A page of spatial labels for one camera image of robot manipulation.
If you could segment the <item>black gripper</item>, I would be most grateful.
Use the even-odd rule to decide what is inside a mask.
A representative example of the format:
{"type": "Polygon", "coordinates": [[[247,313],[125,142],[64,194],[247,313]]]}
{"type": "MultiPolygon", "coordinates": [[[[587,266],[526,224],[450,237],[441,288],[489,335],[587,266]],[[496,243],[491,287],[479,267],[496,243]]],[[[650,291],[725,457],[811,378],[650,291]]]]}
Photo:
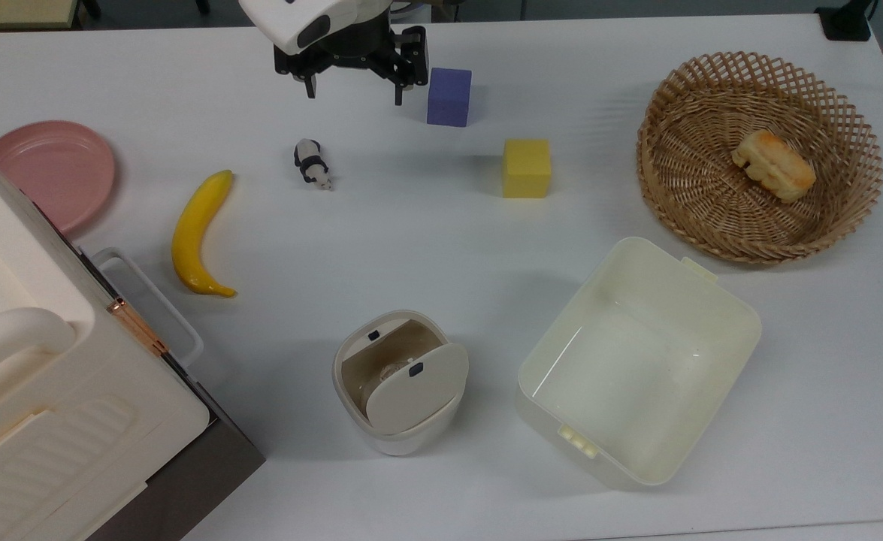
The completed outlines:
{"type": "Polygon", "coordinates": [[[426,28],[413,26],[398,34],[390,26],[365,23],[321,38],[299,53],[274,49],[275,72],[304,82],[309,99],[316,98],[316,75],[331,66],[371,71],[390,81],[400,107],[407,90],[430,82],[426,28]]]}

